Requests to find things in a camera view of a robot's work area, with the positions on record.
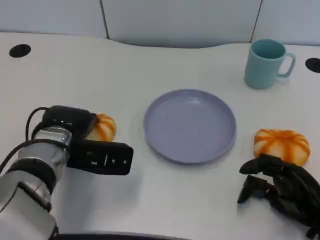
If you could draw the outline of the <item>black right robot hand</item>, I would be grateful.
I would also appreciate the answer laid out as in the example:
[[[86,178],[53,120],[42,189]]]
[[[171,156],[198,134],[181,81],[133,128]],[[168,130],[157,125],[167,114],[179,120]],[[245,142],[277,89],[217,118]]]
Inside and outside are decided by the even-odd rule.
[[[306,237],[320,237],[320,184],[303,167],[264,154],[245,162],[239,172],[247,175],[237,203],[250,197],[268,200],[281,214],[309,227]]]

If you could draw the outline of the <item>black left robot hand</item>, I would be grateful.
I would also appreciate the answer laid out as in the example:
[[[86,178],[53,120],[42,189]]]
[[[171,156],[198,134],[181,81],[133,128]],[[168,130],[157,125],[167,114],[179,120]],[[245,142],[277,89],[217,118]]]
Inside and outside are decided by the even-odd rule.
[[[45,127],[61,127],[72,133],[74,138],[85,138],[98,122],[98,116],[88,110],[69,106],[54,105],[42,116]]]

